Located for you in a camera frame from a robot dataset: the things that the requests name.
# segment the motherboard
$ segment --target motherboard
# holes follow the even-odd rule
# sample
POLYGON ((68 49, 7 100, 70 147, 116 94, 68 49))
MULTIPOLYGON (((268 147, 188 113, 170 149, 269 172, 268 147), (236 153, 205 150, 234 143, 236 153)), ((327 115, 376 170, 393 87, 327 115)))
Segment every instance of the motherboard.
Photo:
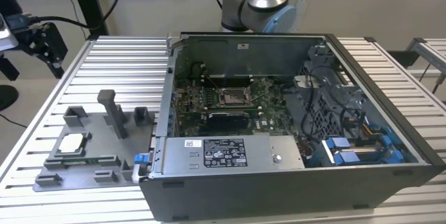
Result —
POLYGON ((273 78, 177 81, 178 136, 296 136, 281 87, 273 78))

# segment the workbench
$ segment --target workbench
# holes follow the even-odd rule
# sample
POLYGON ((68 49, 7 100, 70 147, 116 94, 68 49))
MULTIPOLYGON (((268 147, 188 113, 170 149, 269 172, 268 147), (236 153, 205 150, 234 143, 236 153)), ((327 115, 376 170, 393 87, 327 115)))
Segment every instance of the workbench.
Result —
MULTIPOLYGON (((446 107, 369 38, 340 38, 379 88, 437 155, 446 159, 446 107)), ((53 148, 68 106, 104 112, 100 89, 116 91, 124 111, 146 107, 157 116, 166 39, 88 40, 0 167, 0 223, 156 223, 138 186, 39 192, 34 176, 53 148)), ((446 220, 446 173, 400 190, 377 208, 201 221, 200 223, 427 223, 446 220)))

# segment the gray plastic stand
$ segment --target gray plastic stand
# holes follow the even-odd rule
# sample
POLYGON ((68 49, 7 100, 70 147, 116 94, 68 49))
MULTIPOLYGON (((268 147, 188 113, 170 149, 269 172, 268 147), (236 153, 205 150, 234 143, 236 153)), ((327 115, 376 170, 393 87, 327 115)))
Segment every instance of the gray plastic stand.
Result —
POLYGON ((113 90, 100 91, 97 101, 106 113, 86 114, 82 107, 66 108, 66 124, 35 177, 35 192, 134 185, 133 157, 149 151, 154 114, 144 107, 122 113, 113 98, 113 90), (81 145, 73 152, 60 152, 69 134, 82 135, 81 145))

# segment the metal sheet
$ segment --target metal sheet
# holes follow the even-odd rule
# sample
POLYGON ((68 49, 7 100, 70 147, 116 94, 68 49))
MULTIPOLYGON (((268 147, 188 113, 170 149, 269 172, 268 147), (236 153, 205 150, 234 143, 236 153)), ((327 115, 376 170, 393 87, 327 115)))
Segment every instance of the metal sheet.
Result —
MULTIPOLYGON (((372 43, 363 38, 343 38, 340 41, 351 49, 351 54, 361 59, 359 63, 371 78, 381 86, 392 86, 383 89, 383 92, 425 136, 439 156, 446 159, 446 138, 440 137, 441 132, 446 133, 446 114, 437 101, 419 87, 419 83, 411 81, 408 74, 372 43), (409 84, 411 88, 393 88, 400 82, 407 86, 409 84)), ((61 114, 68 105, 81 104, 88 112, 101 111, 94 97, 100 89, 109 88, 116 90, 116 101, 124 110, 142 105, 149 106, 150 111, 157 111, 162 83, 160 80, 156 84, 150 83, 154 81, 150 78, 162 77, 165 64, 158 62, 157 65, 148 65, 161 60, 146 57, 162 56, 153 52, 165 51, 157 49, 160 45, 165 45, 165 39, 145 37, 100 37, 92 46, 85 45, 85 50, 94 50, 89 54, 78 54, 70 72, 66 71, 52 98, 39 110, 39 116, 30 123, 22 141, 14 148, 17 158, 13 159, 11 156, 9 159, 7 172, 0 182, 0 223, 157 223, 152 219, 137 186, 34 193, 27 185, 33 183, 33 176, 48 156, 45 152, 50 150, 60 133, 64 124, 61 114)), ((444 202, 446 173, 437 175, 424 186, 400 190, 372 210, 212 221, 218 224, 440 223, 446 219, 444 202)))

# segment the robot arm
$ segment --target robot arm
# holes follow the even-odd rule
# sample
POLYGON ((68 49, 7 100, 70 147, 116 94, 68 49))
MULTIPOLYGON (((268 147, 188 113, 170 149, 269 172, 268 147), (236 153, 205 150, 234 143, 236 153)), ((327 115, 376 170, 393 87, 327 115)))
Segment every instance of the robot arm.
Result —
POLYGON ((287 32, 295 14, 288 0, 222 0, 221 29, 226 32, 287 32))

